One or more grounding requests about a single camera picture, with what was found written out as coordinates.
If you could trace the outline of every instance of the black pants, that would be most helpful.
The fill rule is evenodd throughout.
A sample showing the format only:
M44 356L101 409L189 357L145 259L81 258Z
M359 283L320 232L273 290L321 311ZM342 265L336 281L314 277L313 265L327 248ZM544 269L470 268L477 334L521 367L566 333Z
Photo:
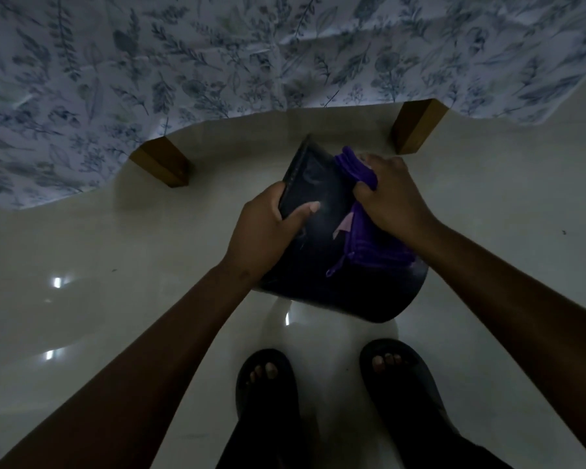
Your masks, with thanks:
M224 453L219 459L217 469L229 469L238 467L260 468L286 468L300 469L307 465L305 456L307 448L304 441L298 438L297 448L293 448L291 458L279 459L277 447L286 440L300 436L283 435L274 430L273 422L269 418L269 412L259 407L250 407L244 411L237 423ZM494 456L492 453L466 440L458 434L452 434L442 440L426 438L425 440L413 440L404 447L400 456L406 469L420 469L430 467L456 467L477 469L508 469L510 466Z

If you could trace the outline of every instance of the person's left hand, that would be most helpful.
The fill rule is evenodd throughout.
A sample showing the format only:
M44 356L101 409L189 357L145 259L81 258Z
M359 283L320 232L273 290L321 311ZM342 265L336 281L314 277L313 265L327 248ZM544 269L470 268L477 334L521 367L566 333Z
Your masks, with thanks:
M282 220L278 202L284 187L282 181L276 182L245 204L222 260L252 283L280 260L306 220L319 210L318 202L305 203Z

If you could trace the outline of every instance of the person's right arm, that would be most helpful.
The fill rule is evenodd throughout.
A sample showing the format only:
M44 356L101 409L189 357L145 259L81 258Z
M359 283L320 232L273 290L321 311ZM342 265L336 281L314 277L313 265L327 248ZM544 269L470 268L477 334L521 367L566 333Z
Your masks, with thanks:
M439 222L401 158L367 164L377 189L354 188L367 214L451 286L586 447L586 309Z

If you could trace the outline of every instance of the person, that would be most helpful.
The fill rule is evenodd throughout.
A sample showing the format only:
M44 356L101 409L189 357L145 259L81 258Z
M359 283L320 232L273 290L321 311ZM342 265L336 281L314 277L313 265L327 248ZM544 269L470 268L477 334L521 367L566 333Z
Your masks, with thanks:
M445 279L586 447L586 309L439 222L403 160L372 155L367 164L377 189L354 188L367 214ZM223 260L11 449L0 469L149 467L215 335L320 206L304 204L283 220L283 190L278 182L248 202ZM440 462L508 467L457 433L425 363L406 344L370 343L360 370L408 469ZM241 418L220 468L308 465L295 379L283 354L264 349L251 356L236 396Z

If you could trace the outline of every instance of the forearm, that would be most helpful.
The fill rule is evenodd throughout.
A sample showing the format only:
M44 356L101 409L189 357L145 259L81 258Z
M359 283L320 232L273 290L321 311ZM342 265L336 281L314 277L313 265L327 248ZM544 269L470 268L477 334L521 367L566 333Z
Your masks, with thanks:
M149 467L203 355L251 287L234 268L210 270L0 468Z
M586 309L439 222L409 243L586 446Z

